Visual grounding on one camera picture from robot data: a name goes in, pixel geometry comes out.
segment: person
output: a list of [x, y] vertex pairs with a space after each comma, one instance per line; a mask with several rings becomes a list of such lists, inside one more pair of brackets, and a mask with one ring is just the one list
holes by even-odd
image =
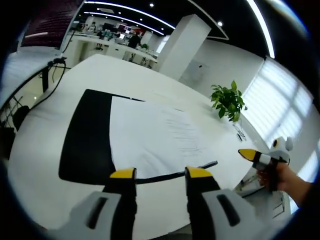
[[96, 22], [92, 22], [91, 26], [87, 29], [89, 33], [93, 33], [96, 30]]
[[140, 42], [139, 32], [136, 32], [135, 35], [130, 38], [128, 47], [135, 49], [138, 44], [141, 45]]
[[[285, 163], [278, 163], [276, 171], [278, 173], [277, 190], [286, 192], [295, 201], [296, 205], [301, 207], [312, 187], [312, 183], [301, 179]], [[260, 185], [268, 188], [270, 183], [268, 174], [265, 171], [258, 171], [257, 175]]]

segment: ceiling light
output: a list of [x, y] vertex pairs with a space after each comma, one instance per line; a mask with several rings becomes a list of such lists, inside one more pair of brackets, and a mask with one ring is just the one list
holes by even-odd
[[101, 13], [101, 12], [91, 12], [91, 11], [85, 11], [84, 13], [85, 14], [95, 14], [95, 15], [108, 16], [108, 17], [113, 17], [113, 18], [116, 18], [116, 19], [122, 19], [122, 20], [125, 20], [125, 21], [128, 21], [128, 22], [134, 23], [134, 24], [140, 24], [140, 26], [143, 26], [143, 27], [145, 27], [147, 29], [153, 30], [153, 31], [155, 31], [156, 33], [158, 33], [160, 35], [164, 35], [162, 32], [160, 32], [158, 30], [155, 30], [152, 27], [146, 26], [146, 25], [144, 25], [144, 24], [142, 24], [140, 22], [136, 22], [136, 21], [124, 18], [122, 16], [115, 16], [115, 15], [105, 14], [105, 13]]
[[272, 41], [271, 41], [271, 36], [270, 36], [270, 33], [268, 31], [268, 28], [267, 28], [267, 24], [264, 20], [264, 17], [262, 16], [258, 6], [256, 5], [255, 1], [254, 0], [246, 0], [248, 2], [248, 4], [250, 5], [251, 9], [253, 10], [256, 18], [258, 19], [258, 22], [262, 28], [262, 32], [264, 34], [264, 38], [265, 38], [265, 41], [266, 41], [266, 44], [268, 46], [268, 50], [269, 50], [269, 55], [271, 58], [275, 58], [275, 51], [274, 51], [274, 46], [272, 44]]
[[140, 10], [137, 10], [137, 9], [134, 9], [132, 7], [128, 7], [128, 6], [123, 6], [123, 5], [120, 5], [120, 4], [115, 4], [115, 3], [109, 3], [109, 2], [102, 2], [102, 1], [85, 1], [84, 2], [85, 4], [101, 4], [101, 5], [108, 5], [108, 6], [114, 6], [114, 7], [119, 7], [119, 8], [123, 8], [123, 9], [128, 9], [128, 10], [131, 10], [131, 11], [135, 11], [137, 13], [140, 13], [140, 14], [143, 14], [143, 15], [146, 15], [150, 18], [153, 18], [165, 25], [167, 25], [168, 27], [172, 28], [172, 29], [176, 29], [174, 26], [170, 25], [169, 23], [155, 17], [155, 16], [152, 16], [144, 11], [140, 11]]

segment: black ceiling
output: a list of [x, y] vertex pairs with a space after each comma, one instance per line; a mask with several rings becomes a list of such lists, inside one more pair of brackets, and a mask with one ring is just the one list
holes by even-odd
[[[207, 16], [188, 0], [100, 1], [141, 10], [173, 25], [174, 27], [177, 26], [182, 17], [196, 14], [211, 27], [212, 30], [208, 35], [209, 37], [225, 37]], [[212, 38], [212, 40], [242, 48], [263, 58], [269, 55], [267, 43], [261, 26], [246, 0], [193, 1], [204, 9], [215, 21], [223, 22], [222, 29], [228, 36], [229, 40], [214, 38]], [[312, 13], [319, 9], [319, 7], [316, 7], [316, 5], [319, 6], [319, 4], [315, 3], [318, 1], [314, 0], [305, 0], [304, 2], [309, 1], [313, 2], [306, 6], [306, 4], [301, 4], [302, 1], [287, 0], [289, 6], [293, 7], [293, 10], [299, 15], [302, 21], [306, 20], [305, 24], [307, 24], [307, 27], [310, 26], [310, 28], [308, 28], [310, 31], [309, 38], [313, 40], [320, 40], [318, 31], [319, 25], [318, 22], [315, 24], [314, 21], [314, 17], [318, 16], [318, 13]], [[149, 6], [150, 2], [154, 3], [154, 7], [151, 8]], [[281, 14], [279, 14], [279, 12], [275, 11], [275, 9], [272, 8], [266, 0], [255, 0], [255, 2], [260, 9], [270, 32], [275, 59], [295, 74], [317, 99], [319, 93], [319, 71], [315, 60], [315, 51], [319, 51], [319, 46], [313, 48], [310, 45], [310, 39], [306, 40], [298, 35], [296, 30], [292, 28], [291, 24]], [[141, 22], [151, 28], [163, 32], [165, 35], [170, 35], [173, 32], [172, 28], [154, 20], [151, 17], [132, 10], [110, 5], [84, 4], [80, 14], [83, 14], [83, 12], [99, 12], [97, 8], [111, 9], [114, 11], [114, 15], [116, 16]]]
[[[209, 37], [225, 38], [225, 35], [220, 29], [218, 29], [218, 27], [201, 10], [188, 0], [101, 1], [138, 9], [163, 20], [174, 27], [178, 25], [182, 17], [196, 14], [211, 27], [211, 32], [208, 35]], [[150, 2], [153, 2], [155, 6], [150, 7]], [[215, 21], [223, 22], [222, 29], [229, 37], [229, 40], [223, 40], [223, 42], [245, 49], [262, 57], [268, 54], [261, 27], [246, 0], [195, 0], [194, 2], [204, 9]], [[111, 9], [114, 11], [114, 15], [136, 22], [141, 22], [140, 18], [142, 18], [143, 21], [141, 23], [160, 31], [165, 35], [170, 35], [173, 32], [172, 28], [151, 17], [121, 7], [102, 4], [84, 4], [81, 12], [100, 12], [97, 8]]]

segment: black mat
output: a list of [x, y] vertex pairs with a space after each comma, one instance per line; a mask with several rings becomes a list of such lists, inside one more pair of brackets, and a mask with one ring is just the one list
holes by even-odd
[[[115, 165], [109, 139], [112, 97], [129, 97], [87, 89], [81, 97], [67, 130], [59, 165], [59, 177], [81, 184], [105, 185]], [[210, 162], [202, 168], [209, 168]], [[137, 184], [182, 177], [183, 172], [137, 179]]]

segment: window blinds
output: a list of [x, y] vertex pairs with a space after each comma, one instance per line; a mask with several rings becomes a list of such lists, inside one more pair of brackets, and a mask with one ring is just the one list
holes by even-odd
[[311, 94], [287, 69], [267, 58], [243, 94], [243, 115], [268, 147], [278, 137], [296, 138], [311, 104]]

